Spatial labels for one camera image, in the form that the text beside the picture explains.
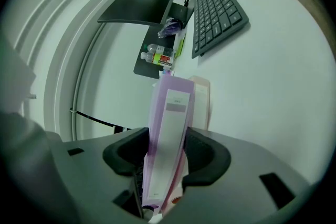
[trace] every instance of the product package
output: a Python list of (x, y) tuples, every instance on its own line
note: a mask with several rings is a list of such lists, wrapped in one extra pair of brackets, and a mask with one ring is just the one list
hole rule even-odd
[(163, 74), (154, 88), (142, 206), (153, 207), (155, 215), (171, 194), (176, 173), (182, 172), (181, 155), (185, 132), (193, 118), (194, 99), (194, 82), (190, 80)]
[(169, 18), (164, 27), (158, 32), (159, 38), (176, 35), (182, 29), (182, 22), (180, 20)]

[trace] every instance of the black keyboard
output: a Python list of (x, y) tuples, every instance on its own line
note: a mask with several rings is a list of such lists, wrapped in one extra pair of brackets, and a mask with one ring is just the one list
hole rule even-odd
[(248, 23), (236, 0), (195, 0), (192, 58), (203, 55)]

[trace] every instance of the plastic bottle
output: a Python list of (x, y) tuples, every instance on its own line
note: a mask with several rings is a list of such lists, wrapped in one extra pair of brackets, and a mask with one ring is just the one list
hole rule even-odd
[(153, 63), (155, 65), (163, 66), (165, 69), (171, 69), (173, 64), (173, 57), (169, 57), (162, 54), (153, 54), (149, 52), (142, 52), (140, 58), (146, 60), (146, 62)]
[(157, 44), (150, 44), (150, 45), (144, 44), (143, 48), (147, 49), (149, 52), (153, 54), (162, 54), (173, 58), (175, 57), (176, 53), (174, 49), (166, 48)]

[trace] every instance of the bottle label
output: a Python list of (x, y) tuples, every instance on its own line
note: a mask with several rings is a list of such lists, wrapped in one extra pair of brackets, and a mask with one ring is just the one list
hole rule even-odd
[(171, 48), (166, 48), (166, 47), (158, 45), (155, 53), (172, 57), (173, 56), (172, 51), (173, 51), (173, 49), (171, 49)]
[(155, 54), (153, 63), (159, 66), (170, 68), (172, 66), (173, 60), (169, 56), (162, 55), (162, 54)]
[(156, 48), (156, 54), (164, 54), (164, 47), (163, 46), (160, 46), (158, 45), (157, 48)]

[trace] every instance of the desk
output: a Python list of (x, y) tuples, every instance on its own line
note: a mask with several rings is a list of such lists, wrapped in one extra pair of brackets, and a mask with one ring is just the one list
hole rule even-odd
[[(297, 0), (237, 1), (250, 25), (191, 59), (192, 16), (175, 74), (210, 81), (210, 131), (261, 145), (315, 182), (335, 144), (336, 65), (328, 42)], [(127, 24), (105, 28), (100, 38), (109, 49), (91, 93), (96, 98), (81, 104), (85, 113), (129, 128), (147, 126), (156, 80), (133, 73), (147, 29)]]

